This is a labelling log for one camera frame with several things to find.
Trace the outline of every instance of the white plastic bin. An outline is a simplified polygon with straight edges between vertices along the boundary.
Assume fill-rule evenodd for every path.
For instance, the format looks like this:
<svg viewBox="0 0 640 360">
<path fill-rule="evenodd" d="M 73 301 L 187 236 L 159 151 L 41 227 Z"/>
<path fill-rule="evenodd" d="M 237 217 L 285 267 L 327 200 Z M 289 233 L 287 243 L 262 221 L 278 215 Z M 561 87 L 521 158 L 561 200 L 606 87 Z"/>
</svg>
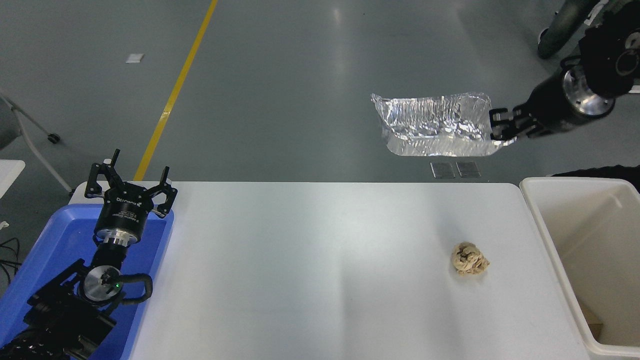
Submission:
<svg viewBox="0 0 640 360">
<path fill-rule="evenodd" d="M 534 177 L 520 188 L 587 348 L 640 357 L 640 195 L 628 182 Z M 597 342 L 577 298 L 603 326 Z"/>
</svg>

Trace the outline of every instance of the wheel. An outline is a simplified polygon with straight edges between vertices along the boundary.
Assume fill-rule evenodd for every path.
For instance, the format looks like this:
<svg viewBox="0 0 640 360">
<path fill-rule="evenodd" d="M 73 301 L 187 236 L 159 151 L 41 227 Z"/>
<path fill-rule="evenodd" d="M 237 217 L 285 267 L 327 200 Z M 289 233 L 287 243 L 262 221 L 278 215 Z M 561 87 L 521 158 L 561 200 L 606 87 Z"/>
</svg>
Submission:
<svg viewBox="0 0 640 360">
<path fill-rule="evenodd" d="M 47 139 L 49 139 L 51 143 L 58 143 L 60 141 L 60 135 L 51 133 L 49 134 L 49 136 L 47 136 Z"/>
</svg>

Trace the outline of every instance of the white tabletop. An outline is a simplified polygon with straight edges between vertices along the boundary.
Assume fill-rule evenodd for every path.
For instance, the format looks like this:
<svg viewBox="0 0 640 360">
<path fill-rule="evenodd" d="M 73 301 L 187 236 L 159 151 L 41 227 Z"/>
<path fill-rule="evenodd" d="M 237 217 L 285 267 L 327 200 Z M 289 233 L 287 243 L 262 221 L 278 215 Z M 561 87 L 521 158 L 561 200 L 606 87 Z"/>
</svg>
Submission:
<svg viewBox="0 0 640 360">
<path fill-rule="evenodd" d="M 0 198 L 24 169 L 22 160 L 0 160 Z"/>
<path fill-rule="evenodd" d="M 173 185 L 131 359 L 589 358 L 513 185 Z"/>
</svg>

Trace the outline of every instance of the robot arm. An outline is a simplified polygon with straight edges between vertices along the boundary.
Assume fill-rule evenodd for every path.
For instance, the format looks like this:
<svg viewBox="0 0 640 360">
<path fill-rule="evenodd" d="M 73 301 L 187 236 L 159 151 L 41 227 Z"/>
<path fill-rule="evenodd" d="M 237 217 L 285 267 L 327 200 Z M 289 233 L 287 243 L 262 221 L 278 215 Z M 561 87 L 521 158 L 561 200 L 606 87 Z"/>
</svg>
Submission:
<svg viewBox="0 0 640 360">
<path fill-rule="evenodd" d="M 150 189 L 122 181 L 115 171 L 119 150 L 102 164 L 94 163 L 84 195 L 103 197 L 104 205 L 93 230 L 97 245 L 89 266 L 78 259 L 27 303 L 24 317 L 28 327 L 0 348 L 0 360 L 62 360 L 73 356 L 86 360 L 116 325 L 110 316 L 119 305 L 139 304 L 153 291 L 148 274 L 123 275 L 120 272 L 127 251 L 141 240 L 150 212 L 163 218 L 171 210 L 177 190 L 163 171 L 160 183 Z M 109 189 L 102 191 L 98 175 L 104 175 Z M 153 197 L 164 193 L 163 204 Z M 142 296 L 125 298 L 124 284 L 142 282 Z"/>
<path fill-rule="evenodd" d="M 605 13 L 579 42 L 580 54 L 538 85 L 524 104 L 489 112 L 492 139 L 562 133 L 610 114 L 640 79 L 640 0 Z"/>
</svg>

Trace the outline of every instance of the blue tray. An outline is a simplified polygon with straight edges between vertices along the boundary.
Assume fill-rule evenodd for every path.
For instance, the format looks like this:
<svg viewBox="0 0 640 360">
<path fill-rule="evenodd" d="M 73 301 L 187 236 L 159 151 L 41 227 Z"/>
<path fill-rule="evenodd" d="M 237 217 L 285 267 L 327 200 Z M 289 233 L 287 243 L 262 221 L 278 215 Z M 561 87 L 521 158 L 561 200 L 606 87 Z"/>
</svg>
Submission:
<svg viewBox="0 0 640 360">
<path fill-rule="evenodd" d="M 29 310 L 27 299 L 75 260 L 87 265 L 95 252 L 93 228 L 101 205 L 74 204 L 61 208 L 49 219 L 6 293 L 0 299 L 0 347 L 26 328 L 22 318 Z M 122 266 L 123 274 L 146 273 L 154 277 L 168 243 L 173 212 L 164 219 L 150 214 L 142 240 L 131 246 Z M 126 284 L 127 297 L 144 293 L 142 284 Z M 119 306 L 112 314 L 118 323 L 90 357 L 91 360 L 128 359 L 146 302 Z"/>
</svg>

